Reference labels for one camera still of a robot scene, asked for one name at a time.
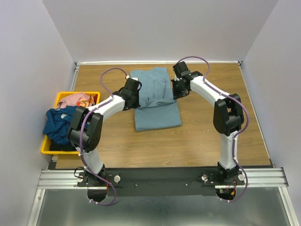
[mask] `wooden tabletop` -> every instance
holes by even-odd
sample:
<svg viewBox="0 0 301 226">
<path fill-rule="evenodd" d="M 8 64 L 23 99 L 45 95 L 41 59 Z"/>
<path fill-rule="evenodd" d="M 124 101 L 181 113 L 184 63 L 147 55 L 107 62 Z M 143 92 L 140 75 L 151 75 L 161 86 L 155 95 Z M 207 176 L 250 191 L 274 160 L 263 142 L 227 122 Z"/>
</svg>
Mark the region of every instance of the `wooden tabletop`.
<svg viewBox="0 0 301 226">
<path fill-rule="evenodd" d="M 99 91 L 101 100 L 109 94 L 101 86 L 102 72 L 121 67 L 126 72 L 135 69 L 150 70 L 166 67 L 169 77 L 174 77 L 173 65 L 81 65 L 74 91 Z M 188 65 L 191 71 L 205 73 L 205 64 Z M 239 135 L 238 160 L 242 165 L 270 165 L 269 157 L 252 109 L 252 105 L 237 64 L 211 64 L 207 79 L 220 89 L 240 95 L 250 113 L 248 129 Z M 125 84 L 124 74 L 113 70 L 103 81 L 112 91 Z M 200 95 L 191 92 L 178 99 L 182 126 L 137 132 L 134 109 L 119 112 L 105 121 L 98 152 L 106 167 L 180 167 L 216 166 L 220 157 L 220 136 L 213 126 L 213 107 Z M 57 169 L 82 166 L 78 156 L 59 155 Z"/>
</svg>

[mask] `white wall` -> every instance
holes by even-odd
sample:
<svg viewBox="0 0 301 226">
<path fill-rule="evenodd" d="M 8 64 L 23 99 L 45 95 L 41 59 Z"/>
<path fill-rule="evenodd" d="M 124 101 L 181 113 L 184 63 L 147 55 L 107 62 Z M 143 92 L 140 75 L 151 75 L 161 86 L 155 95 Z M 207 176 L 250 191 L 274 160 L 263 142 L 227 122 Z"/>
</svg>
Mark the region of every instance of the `white wall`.
<svg viewBox="0 0 301 226">
<path fill-rule="evenodd" d="M 76 62 L 242 60 L 277 0 L 43 0 Z"/>
<path fill-rule="evenodd" d="M 0 1 L 0 225 L 27 225 L 45 113 L 71 85 L 74 63 L 40 0 Z"/>
<path fill-rule="evenodd" d="M 284 167 L 301 222 L 301 1 L 279 0 L 243 61 L 271 160 Z"/>
</svg>

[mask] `purple cable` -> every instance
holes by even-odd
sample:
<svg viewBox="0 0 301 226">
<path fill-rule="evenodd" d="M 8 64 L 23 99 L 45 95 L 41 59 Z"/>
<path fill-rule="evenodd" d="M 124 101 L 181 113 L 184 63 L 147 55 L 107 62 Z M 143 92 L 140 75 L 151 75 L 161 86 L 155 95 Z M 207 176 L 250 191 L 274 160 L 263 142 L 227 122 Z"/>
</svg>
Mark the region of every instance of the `purple cable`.
<svg viewBox="0 0 301 226">
<path fill-rule="evenodd" d="M 105 88 L 105 90 L 109 92 L 109 94 L 110 94 L 110 96 L 112 97 L 112 99 L 109 99 L 107 102 L 105 102 L 105 103 L 99 105 L 98 107 L 92 109 L 91 111 L 89 111 L 89 112 L 86 114 L 86 116 L 85 116 L 85 118 L 84 118 L 84 120 L 83 120 L 83 123 L 82 123 L 82 125 L 81 125 L 81 128 L 80 128 L 80 136 L 79 136 L 80 158 L 81 158 L 83 164 L 85 165 L 85 167 L 86 167 L 86 168 L 87 168 L 87 169 L 88 169 L 95 177 L 97 177 L 98 179 L 102 180 L 103 182 L 105 182 L 105 183 L 107 183 L 109 186 L 111 186 L 111 188 L 113 189 L 114 194 L 115 194 L 113 200 L 112 200 L 111 202 L 109 202 L 109 203 L 100 203 L 100 202 L 95 202 L 94 200 L 91 200 L 91 202 L 93 202 L 93 203 L 95 203 L 95 204 L 97 204 L 97 205 L 100 205 L 100 206 L 109 206 L 109 205 L 112 205 L 112 204 L 115 202 L 116 198 L 117 198 L 117 191 L 116 191 L 116 189 L 114 188 L 114 186 L 113 186 L 109 181 L 107 181 L 106 179 L 103 179 L 102 177 L 100 177 L 100 176 L 98 176 L 96 173 L 94 173 L 94 172 L 91 170 L 91 168 L 88 167 L 87 163 L 85 162 L 84 157 L 83 157 L 83 152 L 84 152 L 84 150 L 83 150 L 83 134 L 84 134 L 85 124 L 86 124 L 86 122 L 87 122 L 87 119 L 88 119 L 88 117 L 92 114 L 92 112 L 96 111 L 97 109 L 99 109 L 99 108 L 102 107 L 102 106 L 105 106 L 106 104 L 108 104 L 109 102 L 111 102 L 111 101 L 113 100 L 113 93 L 112 93 L 112 92 L 104 85 L 104 83 L 103 83 L 103 76 L 104 76 L 107 72 L 109 72 L 109 71 L 111 71 L 111 70 L 114 70 L 114 69 L 123 71 L 123 73 L 127 76 L 127 73 L 126 73 L 123 69 L 118 68 L 118 67 L 114 67 L 114 68 L 108 69 L 108 70 L 106 70 L 104 73 L 102 73 L 102 75 L 100 76 L 100 83 L 101 83 L 101 85 Z"/>
<path fill-rule="evenodd" d="M 207 66 L 208 66 L 208 70 L 207 70 L 207 72 L 206 72 L 206 73 L 204 74 L 204 76 L 203 76 L 203 82 L 204 82 L 210 89 L 212 89 L 214 92 L 216 92 L 216 93 L 218 93 L 219 95 L 221 95 L 221 96 L 223 96 L 223 97 L 226 97 L 226 98 L 229 98 L 230 100 L 236 102 L 239 106 L 242 107 L 242 109 L 243 109 L 243 110 L 245 111 L 245 113 L 246 113 L 246 125 L 245 125 L 245 127 L 243 127 L 240 131 L 238 131 L 238 132 L 233 136 L 233 142 L 232 142 L 232 158 L 233 158 L 233 161 L 234 161 L 234 162 L 236 163 L 236 165 L 243 171 L 243 173 L 244 173 L 244 175 L 245 175 L 245 178 L 246 178 L 246 186 L 245 186 L 243 192 L 242 192 L 237 198 L 235 198 L 235 199 L 233 199 L 233 200 L 226 200 L 226 201 L 228 201 L 228 202 L 235 202 L 235 201 L 239 200 L 239 199 L 245 194 L 245 192 L 246 192 L 246 190 L 247 190 L 247 188 L 248 188 L 248 176 L 247 176 L 247 174 L 246 174 L 246 171 L 244 170 L 244 168 L 243 168 L 241 165 L 239 165 L 238 161 L 235 159 L 235 143 L 236 143 L 236 137 L 237 137 L 240 133 L 244 132 L 244 131 L 246 130 L 246 128 L 249 126 L 249 122 L 250 122 L 250 115 L 249 115 L 249 112 L 247 111 L 246 107 L 243 106 L 243 104 L 242 104 L 241 102 L 239 102 L 238 100 L 234 99 L 233 97 L 230 97 L 230 96 L 228 96 L 228 95 L 226 95 L 226 94 L 220 92 L 219 90 L 217 90 L 216 88 L 214 88 L 213 86 L 211 86 L 209 83 L 206 82 L 206 76 L 209 74 L 210 69 L 211 69 L 210 64 L 208 63 L 208 61 L 206 61 L 204 58 L 201 58 L 201 57 L 198 57 L 198 56 L 187 56 L 187 57 L 182 58 L 182 59 L 179 60 L 178 62 L 181 62 L 182 60 L 187 59 L 187 58 L 197 58 L 197 59 L 203 60 L 203 61 L 207 64 Z"/>
</svg>

